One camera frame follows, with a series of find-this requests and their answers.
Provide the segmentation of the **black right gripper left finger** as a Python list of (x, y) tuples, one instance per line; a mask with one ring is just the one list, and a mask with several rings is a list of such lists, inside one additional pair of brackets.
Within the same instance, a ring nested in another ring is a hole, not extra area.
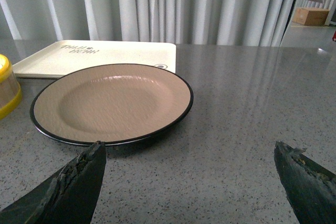
[(1, 223), (90, 223), (106, 166), (101, 142), (1, 211)]

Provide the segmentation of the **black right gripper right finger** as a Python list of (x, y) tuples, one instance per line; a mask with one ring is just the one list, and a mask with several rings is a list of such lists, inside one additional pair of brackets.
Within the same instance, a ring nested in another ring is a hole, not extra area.
[(335, 223), (335, 174), (304, 152), (275, 144), (274, 160), (287, 199), (300, 223)]

